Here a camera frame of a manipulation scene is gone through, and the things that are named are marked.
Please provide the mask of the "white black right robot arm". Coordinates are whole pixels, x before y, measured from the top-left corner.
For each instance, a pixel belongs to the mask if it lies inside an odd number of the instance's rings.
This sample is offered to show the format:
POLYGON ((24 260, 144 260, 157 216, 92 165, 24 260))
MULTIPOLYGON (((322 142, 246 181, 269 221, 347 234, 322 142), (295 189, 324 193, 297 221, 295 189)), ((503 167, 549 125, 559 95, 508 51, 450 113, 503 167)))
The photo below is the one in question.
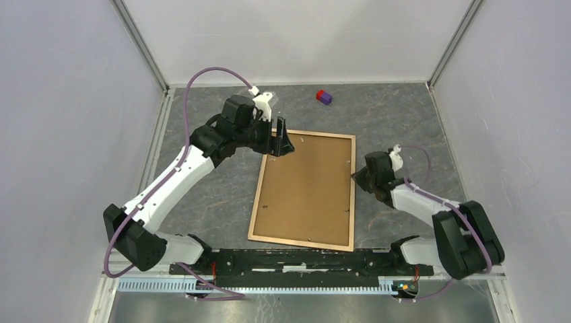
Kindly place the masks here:
POLYGON ((386 206, 413 215, 434 230, 432 239, 410 237, 395 243, 389 256, 394 273, 405 275, 416 264, 437 266, 455 280, 489 273, 504 262, 503 246, 484 207, 432 194, 409 178, 398 178, 403 167, 399 146, 365 155, 366 165, 352 174, 354 182, 386 206))

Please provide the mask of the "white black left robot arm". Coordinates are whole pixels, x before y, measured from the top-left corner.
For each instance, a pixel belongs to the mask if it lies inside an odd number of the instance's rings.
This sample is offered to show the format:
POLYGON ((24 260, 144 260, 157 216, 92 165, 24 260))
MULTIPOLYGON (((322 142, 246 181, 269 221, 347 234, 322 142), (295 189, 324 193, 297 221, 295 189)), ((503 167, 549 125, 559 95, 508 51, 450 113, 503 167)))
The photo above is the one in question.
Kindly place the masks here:
POLYGON ((294 152, 283 117, 272 117, 273 92, 253 98, 233 95, 219 114, 196 128, 172 163, 135 198, 103 212, 110 246, 132 267, 144 272, 157 264, 183 262, 195 274, 206 273, 211 255, 193 236, 160 232, 173 207, 200 179, 214 171, 239 148, 280 157, 294 152))

